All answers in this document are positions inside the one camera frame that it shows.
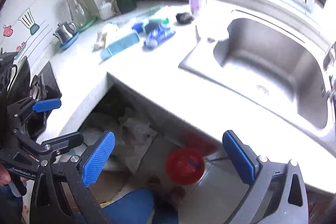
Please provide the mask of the person's left hand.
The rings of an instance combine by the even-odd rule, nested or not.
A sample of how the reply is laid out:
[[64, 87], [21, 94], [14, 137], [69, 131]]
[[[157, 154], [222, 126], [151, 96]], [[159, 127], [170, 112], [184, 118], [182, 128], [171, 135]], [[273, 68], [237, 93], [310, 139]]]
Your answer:
[[0, 164], [0, 187], [8, 185], [11, 182], [11, 177], [8, 171]]

